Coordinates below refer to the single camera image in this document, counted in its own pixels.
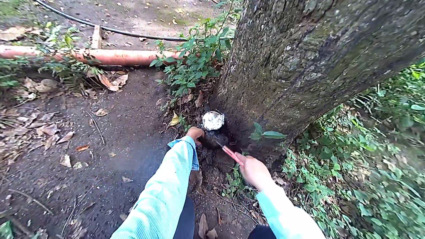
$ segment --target shirt cuff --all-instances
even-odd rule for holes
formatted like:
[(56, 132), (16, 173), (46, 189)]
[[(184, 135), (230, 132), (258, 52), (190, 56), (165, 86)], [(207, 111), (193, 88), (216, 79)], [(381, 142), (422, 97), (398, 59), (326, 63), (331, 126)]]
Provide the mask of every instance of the shirt cuff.
[(187, 143), (189, 143), (192, 146), (192, 150), (193, 150), (192, 170), (198, 171), (199, 170), (198, 156), (196, 155), (195, 141), (192, 139), (192, 137), (184, 136), (180, 139), (173, 140), (173, 141), (168, 143), (168, 146), (170, 146), (170, 148), (172, 148), (176, 143), (178, 143), (180, 141), (186, 141)]

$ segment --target leg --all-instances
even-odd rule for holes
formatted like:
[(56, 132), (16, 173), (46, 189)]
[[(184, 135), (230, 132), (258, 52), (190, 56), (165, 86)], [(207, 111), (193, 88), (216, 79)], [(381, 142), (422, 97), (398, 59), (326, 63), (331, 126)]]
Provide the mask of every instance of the leg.
[(178, 224), (173, 239), (193, 238), (194, 230), (195, 208), (193, 205), (193, 200), (189, 196), (186, 196), (183, 211), (181, 211), (180, 218), (178, 219)]
[(249, 234), (248, 239), (276, 239), (270, 227), (257, 225)]

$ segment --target dirt path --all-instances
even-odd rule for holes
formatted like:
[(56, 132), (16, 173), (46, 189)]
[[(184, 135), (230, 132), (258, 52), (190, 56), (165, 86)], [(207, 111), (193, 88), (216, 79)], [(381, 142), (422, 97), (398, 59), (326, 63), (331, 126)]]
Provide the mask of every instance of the dirt path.
[[(11, 1), (22, 2), (20, 13), (28, 14), (28, 19), (51, 20), (65, 26), (73, 24), (63, 17), (33, 7), (31, 2)], [(122, 30), (163, 36), (178, 36), (198, 18), (213, 17), (220, 11), (207, 1), (125, 0), (120, 3), (121, 6), (115, 1), (106, 0), (63, 0), (49, 4), (58, 9), (63, 7), (65, 12), (95, 23), (102, 23), (104, 19), (110, 27), (117, 26)], [(184, 14), (178, 13), (180, 10), (177, 12), (176, 9), (184, 9)], [(22, 17), (13, 16), (13, 19), (2, 18), (0, 22), (2, 28), (6, 28), (13, 26), (20, 19)], [(83, 40), (89, 40), (92, 27), (82, 27), (80, 24), (77, 26), (86, 37)], [(105, 48), (155, 48), (153, 40), (141, 42), (138, 38), (118, 34), (110, 34), (105, 42), (109, 43)], [(122, 223), (122, 218), (128, 214), (146, 181), (157, 170), (169, 149), (167, 143), (176, 137), (173, 129), (159, 134), (164, 127), (162, 114), (156, 103), (159, 99), (165, 101), (168, 95), (154, 80), (162, 78), (162, 74), (154, 69), (131, 71), (127, 84), (122, 88), (123, 92), (98, 92), (98, 100), (63, 94), (22, 105), (39, 110), (39, 118), (44, 113), (57, 112), (50, 122), (58, 125), (61, 130), (59, 134), (63, 136), (69, 131), (75, 131), (75, 134), (69, 143), (51, 146), (46, 151), (44, 147), (37, 148), (29, 154), (23, 154), (15, 163), (4, 166), (7, 169), (1, 170), (3, 180), (0, 211), (19, 209), (15, 218), (21, 224), (27, 225), (33, 233), (39, 228), (45, 228), (50, 238), (55, 238), (55, 235), (62, 235), (63, 238), (109, 238)], [(87, 113), (99, 108), (107, 108), (109, 111), (105, 116), (94, 116), (105, 144), (102, 143), (96, 127), (91, 126)], [(29, 108), (17, 108), (8, 113), (28, 117), (36, 112), (38, 111)], [(28, 141), (34, 143), (28, 148), (32, 149), (41, 139), (35, 135), (35, 129), (29, 134), (32, 138)], [(85, 151), (75, 151), (76, 147), (82, 145), (90, 147)], [(66, 154), (70, 155), (72, 165), (81, 164), (82, 168), (67, 168), (61, 165), (61, 156)], [(226, 157), (220, 152), (217, 155), (220, 159)], [(195, 204), (194, 238), (199, 238), (198, 223), (202, 213), (206, 214), (209, 229), (216, 228), (219, 238), (246, 238), (255, 226), (253, 220), (235, 210), (236, 207), (243, 209), (238, 205), (239, 202), (232, 205), (216, 194), (221, 194), (222, 185), (226, 183), (225, 172), (230, 169), (225, 167), (221, 160), (207, 162), (200, 156), (200, 161), (203, 176), (201, 186), (193, 186), (197, 181), (195, 179), (192, 180), (193, 187), (189, 189)], [(125, 183), (122, 177), (133, 181)], [(30, 195), (49, 208), (54, 215), (9, 189)], [(73, 211), (76, 202), (80, 204)], [(218, 212), (222, 219), (221, 225), (218, 224)], [(71, 213), (72, 216), (62, 233)], [(5, 218), (0, 219), (0, 223), (5, 221)], [(15, 231), (18, 238), (26, 238), (25, 235), (19, 234), (19, 230)]]

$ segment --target wet soil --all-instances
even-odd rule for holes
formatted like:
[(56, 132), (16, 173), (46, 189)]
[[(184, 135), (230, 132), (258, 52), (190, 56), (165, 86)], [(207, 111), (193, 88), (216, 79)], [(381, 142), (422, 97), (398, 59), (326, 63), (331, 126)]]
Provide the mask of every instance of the wet soil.
[[(106, 0), (56, 0), (49, 4), (58, 9), (63, 7), (65, 12), (95, 23), (102, 23), (104, 19), (110, 27), (164, 36), (178, 36), (198, 18), (213, 17), (221, 11), (207, 1), (119, 2), (121, 6), (115, 1)], [(40, 22), (55, 21), (64, 26), (74, 24), (35, 7), (31, 1), (22, 0), (21, 3), (19, 12), (25, 14), (25, 17), (18, 15), (0, 19), (2, 29), (22, 23), (24, 18)], [(184, 9), (184, 17), (176, 12), (178, 8)], [(89, 40), (93, 28), (81, 27), (80, 24), (77, 26), (82, 30), (83, 41)], [(118, 34), (109, 34), (104, 43), (104, 48), (155, 48), (153, 40), (141, 42), (138, 38)], [(169, 149), (167, 143), (180, 136), (173, 128), (159, 133), (165, 129), (163, 124), (169, 120), (163, 117), (160, 106), (156, 105), (159, 99), (165, 102), (169, 97), (155, 82), (155, 79), (163, 77), (162, 74), (154, 69), (131, 71), (127, 84), (122, 88), (123, 92), (100, 91), (98, 100), (63, 94), (22, 105), (28, 108), (16, 108), (14, 113), (23, 116), (36, 111), (57, 112), (51, 121), (58, 123), (60, 135), (69, 131), (75, 131), (75, 134), (69, 143), (54, 145), (46, 151), (43, 147), (30, 153), (26, 151), (15, 163), (8, 166), (2, 164), (0, 211), (19, 209), (14, 216), (21, 224), (27, 225), (32, 233), (45, 228), (49, 238), (80, 238), (81, 235), (81, 238), (109, 238), (128, 214), (147, 180), (159, 167)], [(99, 108), (107, 108), (109, 111), (105, 116), (94, 116), (105, 144), (96, 127), (91, 126), (87, 113)], [(75, 151), (81, 145), (90, 147), (85, 151)], [(229, 199), (224, 200), (219, 196), (226, 183), (225, 173), (230, 172), (233, 166), (232, 160), (221, 151), (204, 154), (205, 150), (199, 148), (198, 152), (202, 178), (199, 172), (194, 172), (188, 190), (195, 205), (194, 238), (199, 238), (198, 223), (202, 213), (207, 217), (209, 229), (216, 228), (218, 238), (246, 238), (255, 223), (246, 214), (235, 210), (235, 207), (243, 209), (239, 204), (249, 206), (254, 202), (248, 199), (242, 202), (236, 200), (233, 205)], [(70, 155), (73, 165), (81, 162), (83, 167), (74, 169), (61, 165), (61, 156), (65, 154)], [(133, 181), (125, 183), (123, 176)], [(53, 215), (35, 202), (29, 202), (26, 196), (12, 193), (9, 189), (30, 195), (49, 208)], [(12, 195), (10, 201), (6, 200), (8, 194)], [(222, 218), (221, 225), (218, 225), (218, 212)], [(6, 218), (0, 219), (0, 223), (5, 221)], [(15, 232), (17, 238), (27, 237), (18, 229)]]

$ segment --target tree bark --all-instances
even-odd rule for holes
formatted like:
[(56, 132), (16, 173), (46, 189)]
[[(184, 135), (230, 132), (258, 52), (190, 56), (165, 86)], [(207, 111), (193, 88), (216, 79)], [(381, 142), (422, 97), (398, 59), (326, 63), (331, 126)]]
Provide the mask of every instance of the tree bark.
[(213, 106), (240, 142), (259, 122), (289, 143), (423, 56), (424, 12), (424, 0), (248, 0)]

